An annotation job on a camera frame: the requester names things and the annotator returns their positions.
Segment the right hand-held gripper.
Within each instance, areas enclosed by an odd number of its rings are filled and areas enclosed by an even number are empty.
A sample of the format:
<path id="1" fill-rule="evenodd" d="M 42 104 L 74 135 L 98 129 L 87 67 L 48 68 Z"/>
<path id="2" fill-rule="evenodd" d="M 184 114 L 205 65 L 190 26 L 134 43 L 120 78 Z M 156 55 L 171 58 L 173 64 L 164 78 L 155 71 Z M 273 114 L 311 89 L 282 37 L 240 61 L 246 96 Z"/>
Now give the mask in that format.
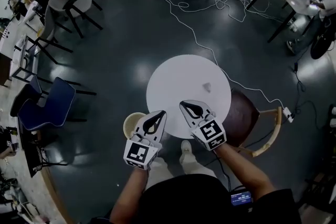
<path id="1" fill-rule="evenodd" d="M 184 100 L 181 101 L 179 107 L 187 124 L 192 129 L 192 137 L 208 151 L 213 151 L 227 142 L 223 125 L 215 116 L 210 114 L 212 111 L 206 103 Z"/>

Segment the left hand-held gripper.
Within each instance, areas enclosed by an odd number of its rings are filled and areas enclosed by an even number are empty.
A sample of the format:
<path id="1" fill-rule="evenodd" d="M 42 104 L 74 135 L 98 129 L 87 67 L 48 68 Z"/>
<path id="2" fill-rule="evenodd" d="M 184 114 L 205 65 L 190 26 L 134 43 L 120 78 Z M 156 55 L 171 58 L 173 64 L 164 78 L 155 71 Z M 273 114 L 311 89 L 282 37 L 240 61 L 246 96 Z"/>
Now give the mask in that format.
<path id="1" fill-rule="evenodd" d="M 142 170 L 149 169 L 161 150 L 166 120 L 164 110 L 151 112 L 138 120 L 135 131 L 125 145 L 123 159 L 126 164 Z"/>

